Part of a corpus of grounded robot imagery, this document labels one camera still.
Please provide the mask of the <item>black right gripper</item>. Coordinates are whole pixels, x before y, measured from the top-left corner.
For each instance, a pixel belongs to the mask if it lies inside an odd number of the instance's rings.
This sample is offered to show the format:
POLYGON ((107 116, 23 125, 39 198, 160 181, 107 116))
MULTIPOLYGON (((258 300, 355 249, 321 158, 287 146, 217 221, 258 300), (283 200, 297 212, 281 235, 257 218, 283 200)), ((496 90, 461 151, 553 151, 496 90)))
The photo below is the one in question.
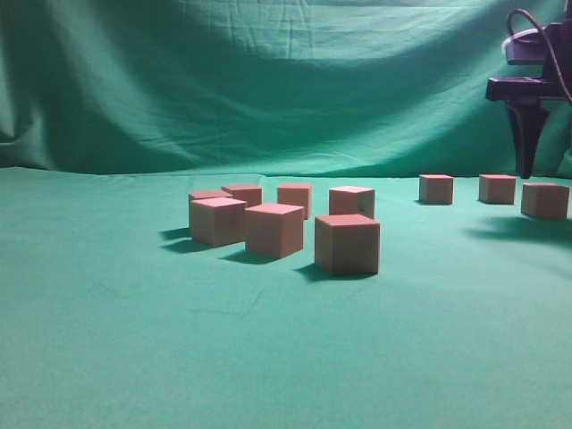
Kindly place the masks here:
MULTIPOLYGON (((543 28, 554 51, 560 73, 571 91, 571 21, 555 22, 543 28)), ((556 66, 550 50, 545 44, 545 60, 540 66, 542 74, 538 77, 490 78, 487 82, 485 97, 490 101, 509 100, 518 97, 537 97, 540 99, 564 99, 556 66)), ((540 137, 549 111, 542 107, 539 100, 505 102, 509 124, 515 148, 515 172, 522 179, 529 179, 534 169, 534 160, 540 137)))

